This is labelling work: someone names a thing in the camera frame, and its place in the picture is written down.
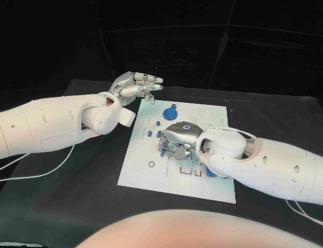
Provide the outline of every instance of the blue part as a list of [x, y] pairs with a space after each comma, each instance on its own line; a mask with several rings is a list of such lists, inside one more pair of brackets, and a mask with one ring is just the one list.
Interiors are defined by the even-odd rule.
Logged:
[[162, 112], [162, 117], [165, 120], [174, 120], [177, 117], [175, 105], [172, 104]]
[[207, 177], [216, 177], [217, 175], [214, 175], [213, 173], [211, 173], [211, 171], [208, 170], [208, 168], [206, 167], [206, 174], [207, 174]]
[[159, 154], [159, 157], [162, 157], [164, 156], [164, 154], [165, 154], [165, 149], [162, 149], [162, 151], [161, 151], [161, 154]]

